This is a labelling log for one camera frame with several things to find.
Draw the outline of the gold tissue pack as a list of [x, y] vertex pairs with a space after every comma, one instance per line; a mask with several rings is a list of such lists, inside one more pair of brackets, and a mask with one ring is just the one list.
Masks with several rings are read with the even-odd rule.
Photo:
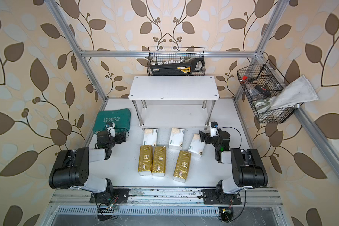
[[173, 180], [181, 183], [185, 183], [191, 163], [191, 153], [187, 151], [180, 151], [174, 169]]
[[138, 173], [140, 176], [152, 174], [153, 166], [153, 147], [151, 145], [143, 145], [140, 147], [138, 160]]
[[153, 155], [152, 175], [164, 177], [166, 172], [166, 147], [156, 146]]

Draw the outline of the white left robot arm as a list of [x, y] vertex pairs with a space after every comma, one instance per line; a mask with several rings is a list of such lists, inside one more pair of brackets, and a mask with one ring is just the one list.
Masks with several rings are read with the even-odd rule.
[[115, 129], [104, 130], [97, 133], [94, 149], [82, 147], [60, 151], [50, 173], [49, 186], [53, 189], [78, 188], [89, 191], [96, 204], [110, 205], [125, 200], [128, 190], [114, 189], [111, 180], [91, 174], [89, 164], [108, 160], [112, 148], [126, 142], [128, 133], [127, 129], [119, 132]]

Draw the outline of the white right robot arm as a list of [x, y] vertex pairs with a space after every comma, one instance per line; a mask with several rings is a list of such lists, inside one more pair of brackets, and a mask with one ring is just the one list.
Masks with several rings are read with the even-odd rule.
[[266, 187], [268, 176], [257, 149], [240, 149], [229, 146], [230, 134], [226, 131], [199, 132], [200, 141], [215, 148], [215, 160], [230, 164], [232, 175], [220, 180], [215, 190], [202, 190], [205, 204], [227, 204], [236, 198], [241, 190]]

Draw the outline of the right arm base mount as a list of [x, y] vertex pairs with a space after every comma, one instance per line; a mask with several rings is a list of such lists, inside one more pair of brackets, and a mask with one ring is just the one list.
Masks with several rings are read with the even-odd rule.
[[201, 196], [206, 205], [240, 205], [242, 200], [239, 194], [218, 193], [215, 189], [202, 189]]

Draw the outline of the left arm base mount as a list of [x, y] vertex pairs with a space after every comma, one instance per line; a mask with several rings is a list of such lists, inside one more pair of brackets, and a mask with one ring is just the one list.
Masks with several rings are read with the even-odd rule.
[[91, 194], [89, 202], [106, 205], [126, 203], [129, 191], [127, 188], [114, 188], [113, 191]]

